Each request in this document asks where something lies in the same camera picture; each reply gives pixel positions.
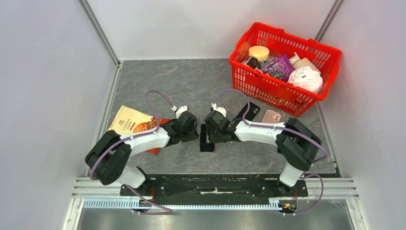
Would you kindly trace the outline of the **black smartphone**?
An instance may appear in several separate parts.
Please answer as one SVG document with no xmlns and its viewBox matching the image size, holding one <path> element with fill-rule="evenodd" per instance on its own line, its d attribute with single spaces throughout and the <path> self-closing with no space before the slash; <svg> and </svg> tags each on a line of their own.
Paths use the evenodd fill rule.
<svg viewBox="0 0 406 230">
<path fill-rule="evenodd" d="M 200 126 L 200 152 L 201 153 L 213 153 L 214 151 L 215 151 L 215 144 L 209 142 L 206 124 L 201 124 L 201 126 Z"/>
</svg>

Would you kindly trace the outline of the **cassava chips snack bag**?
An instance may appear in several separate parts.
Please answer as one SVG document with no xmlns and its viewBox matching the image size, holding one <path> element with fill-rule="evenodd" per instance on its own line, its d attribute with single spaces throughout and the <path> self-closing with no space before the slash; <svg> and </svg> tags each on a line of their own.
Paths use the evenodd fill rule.
<svg viewBox="0 0 406 230">
<path fill-rule="evenodd" d="M 156 127 L 157 119 L 154 116 L 122 105 L 108 131 L 113 130 L 125 138 L 141 132 L 149 134 Z"/>
</svg>

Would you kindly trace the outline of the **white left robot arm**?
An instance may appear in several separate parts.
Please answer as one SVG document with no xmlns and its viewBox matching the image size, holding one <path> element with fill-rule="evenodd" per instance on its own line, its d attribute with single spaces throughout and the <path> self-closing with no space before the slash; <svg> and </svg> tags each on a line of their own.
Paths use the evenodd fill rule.
<svg viewBox="0 0 406 230">
<path fill-rule="evenodd" d="M 189 111 L 183 111 L 175 119 L 136 134 L 117 134 L 110 130 L 104 133 L 85 157 L 90 168 L 90 178 L 103 185 L 114 182 L 126 184 L 139 196 L 150 190 L 150 182 L 141 169 L 129 169 L 126 165 L 133 155 L 155 148 L 165 148 L 180 142 L 199 138 L 197 118 Z"/>
</svg>

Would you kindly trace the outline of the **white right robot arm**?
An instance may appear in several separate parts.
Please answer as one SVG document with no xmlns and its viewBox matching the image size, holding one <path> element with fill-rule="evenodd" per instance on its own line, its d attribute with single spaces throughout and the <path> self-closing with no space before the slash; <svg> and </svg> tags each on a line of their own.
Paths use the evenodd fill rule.
<svg viewBox="0 0 406 230">
<path fill-rule="evenodd" d="M 316 162 L 318 151 L 323 149 L 320 139 L 296 118 L 277 124 L 242 118 L 230 121 L 220 112 L 212 111 L 204 121 L 211 143 L 238 141 L 276 146 L 287 161 L 276 183 L 277 192 L 282 196 L 289 196 L 295 191 L 296 182 Z"/>
</svg>

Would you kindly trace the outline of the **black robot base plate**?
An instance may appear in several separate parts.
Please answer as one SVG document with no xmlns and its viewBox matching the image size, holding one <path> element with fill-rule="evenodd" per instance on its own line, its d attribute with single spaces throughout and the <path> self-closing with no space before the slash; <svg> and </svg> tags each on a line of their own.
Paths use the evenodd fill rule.
<svg viewBox="0 0 406 230">
<path fill-rule="evenodd" d="M 305 181 L 293 188 L 278 174 L 148 174 L 137 189 L 159 205 L 265 205 L 270 198 L 307 197 Z"/>
</svg>

